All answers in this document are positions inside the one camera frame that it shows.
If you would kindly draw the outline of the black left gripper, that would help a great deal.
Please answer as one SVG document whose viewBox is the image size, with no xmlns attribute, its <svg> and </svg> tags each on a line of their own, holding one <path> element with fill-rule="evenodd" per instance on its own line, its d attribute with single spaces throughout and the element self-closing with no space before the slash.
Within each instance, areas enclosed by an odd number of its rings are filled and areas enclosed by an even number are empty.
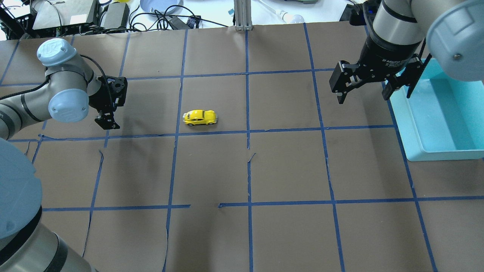
<svg viewBox="0 0 484 272">
<path fill-rule="evenodd" d="M 113 101 L 109 85 L 101 81 L 99 90 L 89 96 L 89 105 L 98 112 L 95 122 L 104 130 L 117 130 L 120 125 L 114 119 Z"/>
</svg>

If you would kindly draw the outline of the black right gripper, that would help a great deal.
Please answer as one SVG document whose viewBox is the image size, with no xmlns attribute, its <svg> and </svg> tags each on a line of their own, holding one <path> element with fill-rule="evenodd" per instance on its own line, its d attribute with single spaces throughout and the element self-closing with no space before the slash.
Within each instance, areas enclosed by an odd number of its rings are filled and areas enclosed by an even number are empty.
<svg viewBox="0 0 484 272">
<path fill-rule="evenodd" d="M 411 95 L 430 61 L 430 57 L 422 60 L 425 45 L 425 39 L 413 45 L 393 45 L 368 36 L 356 63 L 337 63 L 329 79 L 330 89 L 338 95 L 339 104 L 345 102 L 350 91 L 368 83 L 386 82 L 382 90 L 384 100 L 403 86 L 409 88 L 407 94 Z"/>
</svg>

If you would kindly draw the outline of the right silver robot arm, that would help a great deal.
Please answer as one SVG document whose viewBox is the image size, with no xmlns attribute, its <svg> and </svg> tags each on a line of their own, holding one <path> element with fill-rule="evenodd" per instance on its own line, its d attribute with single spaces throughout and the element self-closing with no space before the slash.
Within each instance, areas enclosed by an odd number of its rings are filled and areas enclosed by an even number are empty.
<svg viewBox="0 0 484 272">
<path fill-rule="evenodd" d="M 431 60 L 451 79 L 483 80 L 482 0 L 367 0 L 357 9 L 369 33 L 358 62 L 339 61 L 330 77 L 340 104 L 384 81 L 384 100 L 403 86 L 410 98 Z"/>
</svg>

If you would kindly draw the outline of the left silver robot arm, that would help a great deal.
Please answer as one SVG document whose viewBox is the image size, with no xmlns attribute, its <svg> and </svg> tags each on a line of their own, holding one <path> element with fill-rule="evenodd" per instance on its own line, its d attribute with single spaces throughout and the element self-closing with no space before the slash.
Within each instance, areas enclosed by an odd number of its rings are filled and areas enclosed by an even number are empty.
<svg viewBox="0 0 484 272">
<path fill-rule="evenodd" d="M 41 222 L 42 185 L 35 168 L 9 139 L 20 130 L 48 119 L 83 120 L 90 108 L 105 130 L 119 129 L 114 112 L 126 102 L 127 79 L 97 75 L 69 42 L 53 38 L 36 53 L 46 67 L 45 81 L 30 90 L 1 98 L 1 271 L 95 272 Z"/>
</svg>

